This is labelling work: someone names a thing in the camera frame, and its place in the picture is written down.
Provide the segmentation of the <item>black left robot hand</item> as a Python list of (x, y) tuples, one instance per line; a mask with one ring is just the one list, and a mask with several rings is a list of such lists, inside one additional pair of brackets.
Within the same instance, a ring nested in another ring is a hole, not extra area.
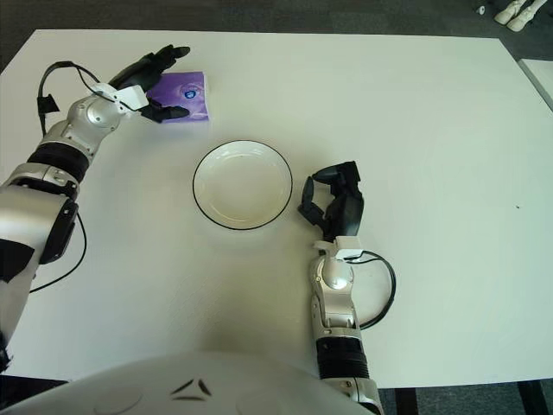
[[(132, 63), (109, 81), (109, 85), (117, 90), (128, 86), (140, 86), (145, 93), (156, 86), (162, 78), (162, 73), (172, 67), (178, 59), (190, 53), (190, 47), (174, 47), (168, 45), (156, 53), (149, 53)], [(160, 124), (166, 120), (186, 118), (189, 110), (181, 106), (162, 106), (154, 99), (148, 99), (148, 104), (139, 109), (140, 114), (151, 121)]]

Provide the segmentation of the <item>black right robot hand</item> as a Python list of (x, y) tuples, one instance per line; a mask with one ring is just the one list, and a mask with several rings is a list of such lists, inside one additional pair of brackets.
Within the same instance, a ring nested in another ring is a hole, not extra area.
[[(325, 211), (313, 202), (315, 182), (329, 186), (334, 197)], [(297, 210), (311, 225), (321, 229), (324, 241), (333, 242), (339, 236), (358, 234), (364, 210), (359, 182), (355, 161), (326, 167), (306, 179)]]

